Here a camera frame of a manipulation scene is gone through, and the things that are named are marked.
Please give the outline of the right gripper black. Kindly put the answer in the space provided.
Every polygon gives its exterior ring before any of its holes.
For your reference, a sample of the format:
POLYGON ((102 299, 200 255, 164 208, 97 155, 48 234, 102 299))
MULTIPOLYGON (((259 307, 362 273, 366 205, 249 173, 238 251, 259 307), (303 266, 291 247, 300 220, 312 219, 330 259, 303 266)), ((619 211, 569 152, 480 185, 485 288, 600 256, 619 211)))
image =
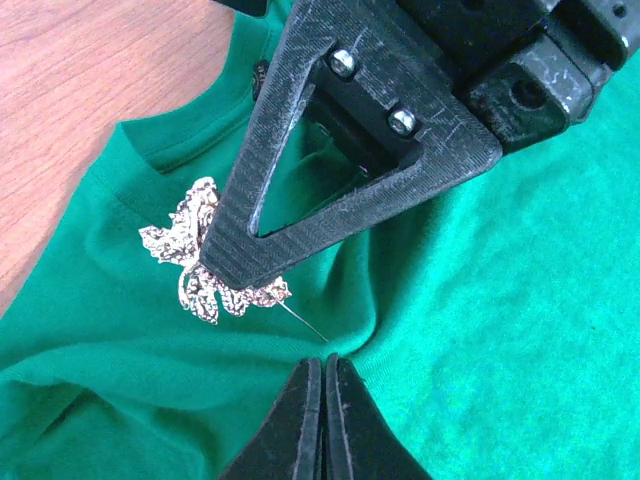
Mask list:
POLYGON ((467 117, 512 153, 583 122, 639 47, 635 1, 308 1, 320 99, 369 175, 407 165, 420 134, 467 117))

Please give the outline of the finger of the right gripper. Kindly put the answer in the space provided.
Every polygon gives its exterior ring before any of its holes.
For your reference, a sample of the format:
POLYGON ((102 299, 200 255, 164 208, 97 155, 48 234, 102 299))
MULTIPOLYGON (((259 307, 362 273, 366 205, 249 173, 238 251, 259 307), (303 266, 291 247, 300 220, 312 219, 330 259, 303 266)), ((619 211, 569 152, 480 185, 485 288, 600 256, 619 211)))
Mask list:
POLYGON ((269 63, 201 259, 262 287, 484 173, 499 141, 390 1, 298 1, 269 63))

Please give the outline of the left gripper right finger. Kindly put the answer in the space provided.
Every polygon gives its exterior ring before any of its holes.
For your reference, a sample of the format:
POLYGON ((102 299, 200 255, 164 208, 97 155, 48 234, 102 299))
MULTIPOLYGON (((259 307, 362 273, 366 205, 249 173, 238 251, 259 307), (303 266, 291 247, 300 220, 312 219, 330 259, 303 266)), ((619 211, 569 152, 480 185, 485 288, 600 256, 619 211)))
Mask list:
POLYGON ((329 357, 325 379, 326 479, 429 479, 396 438, 353 363, 329 357))

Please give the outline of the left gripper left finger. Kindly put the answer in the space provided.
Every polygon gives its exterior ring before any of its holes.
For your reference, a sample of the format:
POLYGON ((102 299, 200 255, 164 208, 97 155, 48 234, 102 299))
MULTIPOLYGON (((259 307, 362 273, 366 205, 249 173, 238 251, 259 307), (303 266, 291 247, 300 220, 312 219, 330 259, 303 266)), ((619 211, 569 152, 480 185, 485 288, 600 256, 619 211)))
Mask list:
POLYGON ((256 434, 220 477, 317 479, 321 471, 322 379, 318 359, 300 361, 256 434))

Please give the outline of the blue gold butterfly brooch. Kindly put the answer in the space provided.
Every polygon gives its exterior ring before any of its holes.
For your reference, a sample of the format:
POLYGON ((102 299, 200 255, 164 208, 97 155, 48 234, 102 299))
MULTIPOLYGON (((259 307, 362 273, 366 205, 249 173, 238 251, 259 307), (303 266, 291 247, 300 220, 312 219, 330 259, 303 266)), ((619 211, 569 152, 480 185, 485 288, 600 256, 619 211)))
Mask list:
POLYGON ((169 263, 181 268, 177 295, 182 309, 216 325, 222 310, 242 317, 251 306, 272 308, 279 305, 325 340, 320 331, 286 305, 292 293, 283 277, 278 276, 262 287, 235 289, 204 266, 200 253, 206 229, 216 215, 219 201, 220 192, 213 177, 201 177, 169 213, 170 227, 149 225, 138 230, 142 246, 151 257, 160 264, 169 263))

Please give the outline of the green t-shirt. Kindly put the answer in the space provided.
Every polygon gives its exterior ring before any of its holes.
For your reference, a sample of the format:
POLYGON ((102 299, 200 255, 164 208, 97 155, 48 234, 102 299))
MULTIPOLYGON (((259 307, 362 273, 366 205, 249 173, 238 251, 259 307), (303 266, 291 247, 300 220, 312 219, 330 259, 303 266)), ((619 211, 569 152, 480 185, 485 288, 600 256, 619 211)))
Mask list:
POLYGON ((225 183, 289 9, 236 16, 219 77, 83 176, 1 320, 2 477, 213 479, 336 352, 435 478, 637 478, 637 60, 585 123, 288 272, 284 305, 181 306, 140 232, 225 183))

